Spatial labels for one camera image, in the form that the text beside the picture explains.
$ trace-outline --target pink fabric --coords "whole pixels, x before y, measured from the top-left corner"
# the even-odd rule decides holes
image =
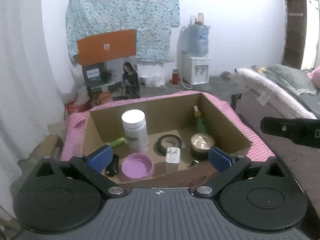
[[[317,88],[320,88],[320,67],[317,67],[314,71],[308,73],[308,77],[311,78]]]
[[[70,115],[67,120],[66,128],[68,130],[67,138],[64,144],[61,160],[66,161],[71,157],[77,155],[79,153],[80,147],[83,142],[84,136],[84,126],[85,120],[89,115],[89,112],[110,108],[114,106],[122,106],[126,104],[132,104],[137,102],[151,101],[162,98],[172,98],[172,97],[180,97],[184,95],[197,94],[199,92],[196,91],[182,91],[179,93],[175,93],[172,95],[166,96],[156,96],[150,98],[139,98],[139,99],[130,99],[130,100],[121,100],[103,104],[101,106],[96,106],[91,110],[84,113],[75,113]],[[225,102],[217,99],[215,96],[210,95],[208,93],[203,93],[220,111],[222,111],[226,117],[228,117],[241,131],[244,135],[249,138],[252,142],[252,146],[248,152],[248,157],[253,161],[266,161],[268,157],[274,156],[270,149],[266,146],[266,144],[260,139],[258,135],[256,135],[249,127],[241,122],[237,114],[232,110],[230,105]]]

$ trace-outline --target black tape roll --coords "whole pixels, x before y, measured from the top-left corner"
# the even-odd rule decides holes
[[[156,143],[156,148],[159,151],[161,155],[166,155],[167,154],[167,148],[169,147],[175,147],[175,148],[182,148],[182,141],[181,139],[173,134],[167,134],[164,136],[161,136],[157,143]]]

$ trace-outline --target pink pillow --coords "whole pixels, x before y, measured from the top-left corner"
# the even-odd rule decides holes
[[[308,77],[311,78],[317,88],[320,88],[320,67],[317,67],[314,71],[308,73]]]

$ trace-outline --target product box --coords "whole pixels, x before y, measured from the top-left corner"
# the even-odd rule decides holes
[[[136,56],[136,30],[123,30],[77,41],[84,81],[92,105],[110,99],[140,98]],[[101,95],[109,92],[111,97]]]
[[[192,94],[174,98],[116,106],[93,111],[86,120],[84,141],[81,152],[89,155],[105,143],[124,137],[121,115],[130,109],[140,109],[146,115],[149,150],[146,153],[155,163],[155,173],[151,178],[131,180],[120,169],[114,182],[130,190],[132,187],[191,187],[204,184],[216,170],[208,162],[190,167],[193,158],[190,155],[191,137],[196,133],[194,106],[203,113],[208,133],[214,138],[216,146],[234,155],[246,155],[251,142],[242,132],[203,94]],[[182,139],[181,161],[178,171],[168,173],[165,156],[155,147],[157,140],[165,134],[174,134]],[[127,145],[113,149],[119,155],[120,164],[130,153]]]

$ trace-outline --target white bottle cap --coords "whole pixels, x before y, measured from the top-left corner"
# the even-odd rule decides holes
[[[124,112],[121,116],[123,126],[128,129],[139,129],[146,124],[144,112],[132,109]]]

